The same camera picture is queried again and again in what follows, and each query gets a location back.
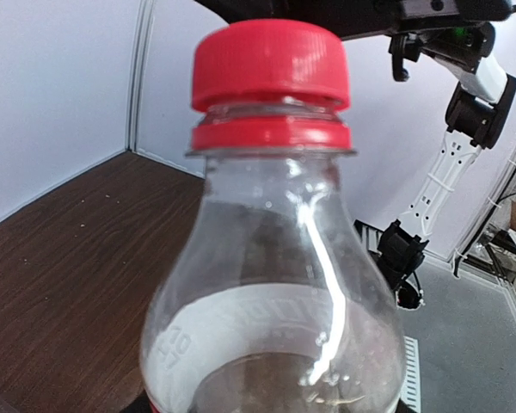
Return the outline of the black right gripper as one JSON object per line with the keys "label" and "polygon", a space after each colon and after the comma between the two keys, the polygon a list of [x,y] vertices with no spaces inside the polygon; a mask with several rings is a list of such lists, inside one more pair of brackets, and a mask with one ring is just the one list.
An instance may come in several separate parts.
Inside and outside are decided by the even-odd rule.
{"label": "black right gripper", "polygon": [[510,1],[200,0],[227,23],[288,19],[327,29],[342,40],[475,27],[502,22]]}

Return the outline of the red soda bottle cap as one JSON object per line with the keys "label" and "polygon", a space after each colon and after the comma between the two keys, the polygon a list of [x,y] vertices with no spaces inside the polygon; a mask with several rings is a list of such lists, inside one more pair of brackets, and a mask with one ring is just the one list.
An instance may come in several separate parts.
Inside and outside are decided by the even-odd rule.
{"label": "red soda bottle cap", "polygon": [[342,41],[325,28],[282,19],[233,23],[206,36],[194,52],[193,109],[257,96],[349,108]]}

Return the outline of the red label soda bottle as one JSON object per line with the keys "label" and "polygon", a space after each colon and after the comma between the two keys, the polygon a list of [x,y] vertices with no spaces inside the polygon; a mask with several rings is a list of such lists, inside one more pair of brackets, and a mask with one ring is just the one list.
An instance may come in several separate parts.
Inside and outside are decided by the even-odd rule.
{"label": "red label soda bottle", "polygon": [[393,412],[405,376],[394,296],[341,195],[347,126],[324,106],[212,106],[193,231],[141,340],[155,412]]}

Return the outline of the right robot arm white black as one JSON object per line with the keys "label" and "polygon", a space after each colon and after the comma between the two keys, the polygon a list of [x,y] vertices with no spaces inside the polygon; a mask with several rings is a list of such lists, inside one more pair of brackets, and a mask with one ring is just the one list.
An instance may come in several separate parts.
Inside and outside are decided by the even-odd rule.
{"label": "right robot arm white black", "polygon": [[326,28],[341,40],[390,37],[392,76],[427,55],[457,80],[444,140],[421,190],[383,232],[376,264],[397,292],[424,260],[442,206],[481,151],[495,146],[516,94],[516,77],[494,54],[494,22],[516,13],[511,1],[204,1],[225,22],[285,18]]}

